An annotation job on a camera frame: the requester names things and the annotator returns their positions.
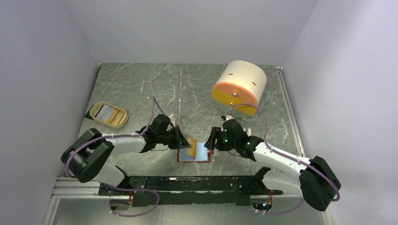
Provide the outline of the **red leather card holder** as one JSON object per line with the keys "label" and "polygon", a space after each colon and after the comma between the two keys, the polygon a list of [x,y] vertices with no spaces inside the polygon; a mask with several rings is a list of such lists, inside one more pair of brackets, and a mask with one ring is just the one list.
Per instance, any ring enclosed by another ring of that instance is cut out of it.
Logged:
{"label": "red leather card holder", "polygon": [[196,147],[196,155],[192,156],[188,154],[188,149],[177,150],[177,162],[179,163],[210,163],[212,150],[209,150],[204,146],[204,142],[198,142]]}

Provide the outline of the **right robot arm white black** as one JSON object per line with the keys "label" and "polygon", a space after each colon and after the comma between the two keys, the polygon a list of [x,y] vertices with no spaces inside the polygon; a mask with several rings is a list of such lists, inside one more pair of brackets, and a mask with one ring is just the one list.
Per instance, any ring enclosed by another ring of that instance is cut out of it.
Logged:
{"label": "right robot arm white black", "polygon": [[302,197],[318,211],[325,211],[331,202],[340,199],[341,183],[325,159],[300,157],[272,146],[263,138],[248,135],[235,119],[212,127],[204,146],[210,150],[235,150],[243,158],[270,166],[253,182],[258,194],[270,189],[283,191]]}

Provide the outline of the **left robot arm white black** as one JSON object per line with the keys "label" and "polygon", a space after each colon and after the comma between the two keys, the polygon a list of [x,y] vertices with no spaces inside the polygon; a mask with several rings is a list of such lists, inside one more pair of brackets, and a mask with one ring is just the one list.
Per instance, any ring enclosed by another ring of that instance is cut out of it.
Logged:
{"label": "left robot arm white black", "polygon": [[162,144],[171,150],[191,147],[180,127],[170,116],[157,115],[149,125],[131,134],[104,134],[95,128],[87,130],[61,156],[66,174],[81,183],[98,181],[110,185],[118,195],[129,191],[130,176],[119,166],[111,165],[112,155],[146,153]]}

